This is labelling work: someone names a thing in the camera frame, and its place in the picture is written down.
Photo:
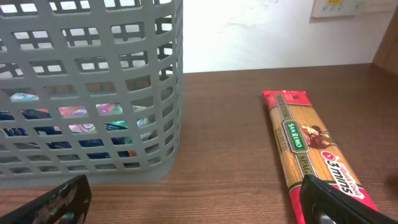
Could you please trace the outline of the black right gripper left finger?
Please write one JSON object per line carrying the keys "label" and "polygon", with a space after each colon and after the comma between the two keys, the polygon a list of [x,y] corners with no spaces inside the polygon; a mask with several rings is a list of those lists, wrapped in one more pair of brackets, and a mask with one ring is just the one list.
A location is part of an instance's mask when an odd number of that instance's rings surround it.
{"label": "black right gripper left finger", "polygon": [[78,175],[46,194],[3,215],[1,223],[84,223],[91,197],[87,176]]}

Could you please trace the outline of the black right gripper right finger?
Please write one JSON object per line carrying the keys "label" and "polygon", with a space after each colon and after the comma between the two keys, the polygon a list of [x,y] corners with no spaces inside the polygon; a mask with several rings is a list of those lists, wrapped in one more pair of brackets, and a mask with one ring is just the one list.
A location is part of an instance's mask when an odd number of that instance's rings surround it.
{"label": "black right gripper right finger", "polygon": [[314,175],[303,178],[299,196],[306,224],[397,224]]}

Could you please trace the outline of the red spaghetti packet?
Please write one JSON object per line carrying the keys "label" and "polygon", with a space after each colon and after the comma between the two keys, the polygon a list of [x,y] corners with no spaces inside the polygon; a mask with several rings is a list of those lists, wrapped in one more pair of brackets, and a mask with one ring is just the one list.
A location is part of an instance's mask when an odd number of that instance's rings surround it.
{"label": "red spaghetti packet", "polygon": [[304,224],[299,199],[303,178],[310,174],[375,209],[305,91],[264,90],[275,140],[297,223]]}

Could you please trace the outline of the blue tissue multipack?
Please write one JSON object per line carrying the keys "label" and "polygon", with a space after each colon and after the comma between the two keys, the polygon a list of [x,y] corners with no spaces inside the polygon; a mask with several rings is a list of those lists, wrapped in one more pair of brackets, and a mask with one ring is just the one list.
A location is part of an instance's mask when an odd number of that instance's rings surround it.
{"label": "blue tissue multipack", "polygon": [[[27,101],[27,100],[37,100],[39,97],[36,95],[31,95],[27,93],[15,93],[11,96],[11,100],[13,101]],[[105,103],[105,104],[97,104],[96,109],[100,115],[113,115],[113,114],[121,114],[123,109],[118,103]],[[86,108],[84,106],[67,106],[60,107],[59,112],[64,117],[72,117],[72,116],[86,116],[88,114]],[[49,111],[45,108],[40,109],[26,109],[20,110],[23,117],[26,119],[50,119],[51,115]],[[1,111],[1,120],[2,121],[12,121],[14,117],[10,114],[9,111],[2,110]],[[139,118],[136,121],[137,126],[139,128],[143,128],[150,124],[150,119],[148,117]],[[70,131],[73,134],[93,134],[96,132],[95,125],[92,123],[88,124],[70,124]],[[127,130],[128,125],[126,121],[110,121],[104,124],[104,127],[107,131],[120,131]],[[3,129],[6,136],[26,136],[27,132],[23,128],[4,128]],[[44,126],[44,127],[36,127],[35,131],[40,136],[49,136],[49,135],[60,135],[62,131],[58,126]],[[132,138],[125,137],[115,137],[111,139],[114,145],[124,145],[124,144],[132,144]],[[96,147],[103,146],[103,141],[100,139],[91,139],[91,140],[81,140],[79,141],[80,146],[82,147]],[[61,142],[50,142],[47,144],[50,149],[66,149],[71,148],[71,144],[67,141]],[[119,157],[135,157],[136,153],[133,150],[130,151],[119,151]],[[110,155],[107,152],[98,152],[88,154],[90,159],[107,159]]]}

